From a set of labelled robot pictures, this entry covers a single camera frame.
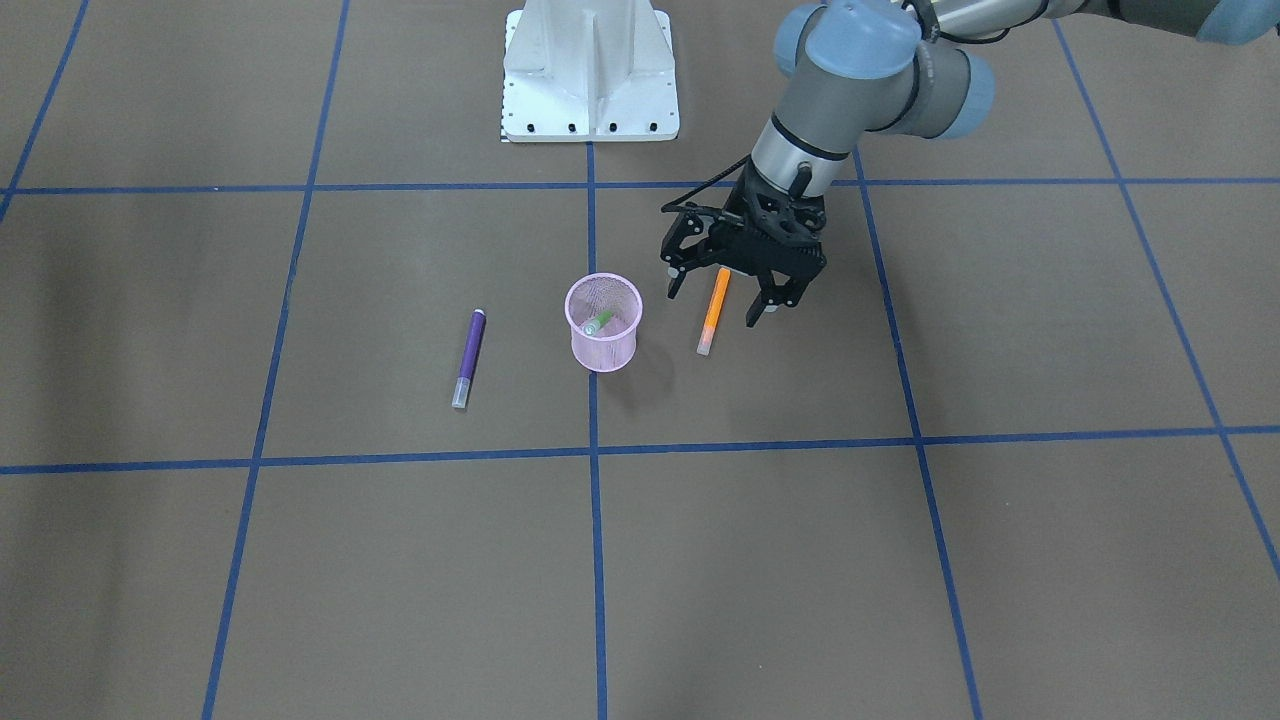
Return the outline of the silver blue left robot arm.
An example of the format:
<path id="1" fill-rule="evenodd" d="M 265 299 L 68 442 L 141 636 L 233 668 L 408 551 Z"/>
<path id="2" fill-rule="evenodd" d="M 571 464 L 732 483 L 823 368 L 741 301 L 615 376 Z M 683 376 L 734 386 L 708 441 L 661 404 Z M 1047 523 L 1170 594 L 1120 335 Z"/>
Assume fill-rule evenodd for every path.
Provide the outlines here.
<path id="1" fill-rule="evenodd" d="M 826 195 L 867 133 L 956 138 L 995 102 L 995 74 L 973 53 L 1012 29 L 1103 17 L 1206 44 L 1243 45 L 1277 28 L 1275 1 L 824 1 L 790 12 L 774 37 L 787 85 L 751 151 L 730 168 L 724 202 L 686 193 L 660 245 L 667 295 L 690 272 L 753 277 L 748 325 L 800 304 L 826 269 Z"/>

